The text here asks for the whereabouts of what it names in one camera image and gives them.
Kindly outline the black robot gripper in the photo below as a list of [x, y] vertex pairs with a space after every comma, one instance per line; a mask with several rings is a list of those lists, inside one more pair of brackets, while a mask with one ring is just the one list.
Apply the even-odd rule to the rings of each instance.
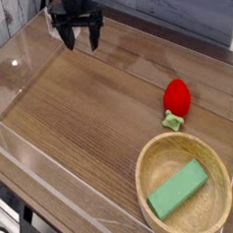
[[102, 9], [99, 3], [91, 0], [57, 0], [50, 5], [47, 12], [65, 46], [70, 50], [74, 49], [75, 34], [71, 26], [88, 26], [90, 47], [95, 51], [103, 26]]

